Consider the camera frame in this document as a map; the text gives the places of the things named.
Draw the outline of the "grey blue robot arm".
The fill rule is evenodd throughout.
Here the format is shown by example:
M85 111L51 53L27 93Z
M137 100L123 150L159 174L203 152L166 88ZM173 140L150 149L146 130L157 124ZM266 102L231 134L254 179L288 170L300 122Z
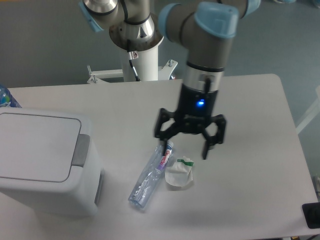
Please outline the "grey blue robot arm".
M148 0L82 0L79 8L95 32L108 31L121 50L126 82L159 80L158 47L163 39L188 51L177 109L161 108L154 137L163 145L179 133L203 135L202 158L224 142L227 120L213 115L219 83L237 33L238 21L258 0L195 0L171 3L159 14Z

